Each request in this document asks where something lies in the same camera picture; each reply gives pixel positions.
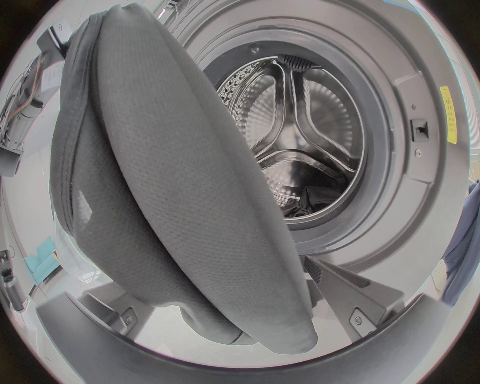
white label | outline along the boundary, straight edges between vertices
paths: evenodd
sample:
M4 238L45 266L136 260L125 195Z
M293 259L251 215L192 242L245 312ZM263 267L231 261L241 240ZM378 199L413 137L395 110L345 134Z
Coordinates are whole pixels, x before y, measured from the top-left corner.
M45 92L47 89L56 88L60 86L61 73L63 71L64 64L65 64L65 61L59 61L43 70L42 92Z

white wall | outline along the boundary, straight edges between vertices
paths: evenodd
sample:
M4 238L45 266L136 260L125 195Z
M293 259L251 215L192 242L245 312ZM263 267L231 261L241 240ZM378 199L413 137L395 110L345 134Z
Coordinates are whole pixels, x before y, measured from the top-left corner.
M48 153L48 147L37 151L21 161L15 177L2 179L10 225L25 256L36 255L49 236L54 239Z
M18 247L15 236L13 235L12 229L10 228L10 223L8 216L5 210L5 204L3 197L0 201L1 204L1 215L3 222L3 230L5 233L5 240L7 242L7 247L10 251L11 263L13 268L13 273L17 276L22 289L24 290L25 295L28 295L30 290L33 288L35 282L32 280L30 274L28 273L28 267L23 258L22 252Z

gray textile item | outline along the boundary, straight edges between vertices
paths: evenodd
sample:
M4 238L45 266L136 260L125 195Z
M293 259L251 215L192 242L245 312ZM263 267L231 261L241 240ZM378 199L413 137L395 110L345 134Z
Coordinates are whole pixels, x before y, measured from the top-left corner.
M453 306L470 282L480 263L480 183L468 188L462 214L443 256L447 268L447 283L442 301Z
M50 172L62 227L140 301L179 305L219 343L316 345L303 269L261 170L208 79L145 8L113 7L76 32Z

metal bracket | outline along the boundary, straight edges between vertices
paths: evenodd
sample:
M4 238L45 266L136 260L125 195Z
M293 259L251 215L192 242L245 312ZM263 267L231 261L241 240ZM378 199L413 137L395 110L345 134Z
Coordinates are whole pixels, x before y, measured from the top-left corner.
M128 327L124 322L124 319L122 319L117 312L115 312L106 304L102 303L91 293L85 293L78 299L78 301L99 320L103 321L110 328L114 329L121 335L125 335L128 332Z
M404 295L397 289L311 256L305 257L304 266L352 341L404 308Z
M137 316L135 315L135 311L133 310L132 307L130 307L122 314L121 318L123 319L123 322L127 326L127 331L125 332L125 334L128 334L130 330L133 327L135 327L135 325L138 322Z

stainless steel drum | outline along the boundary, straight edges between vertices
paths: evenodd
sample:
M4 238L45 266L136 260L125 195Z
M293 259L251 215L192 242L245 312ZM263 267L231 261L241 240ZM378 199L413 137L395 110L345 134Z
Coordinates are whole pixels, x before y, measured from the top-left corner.
M262 58L228 76L218 95L279 206L300 199L307 186L340 188L333 206L352 191L365 137L355 101L328 71L294 56Z

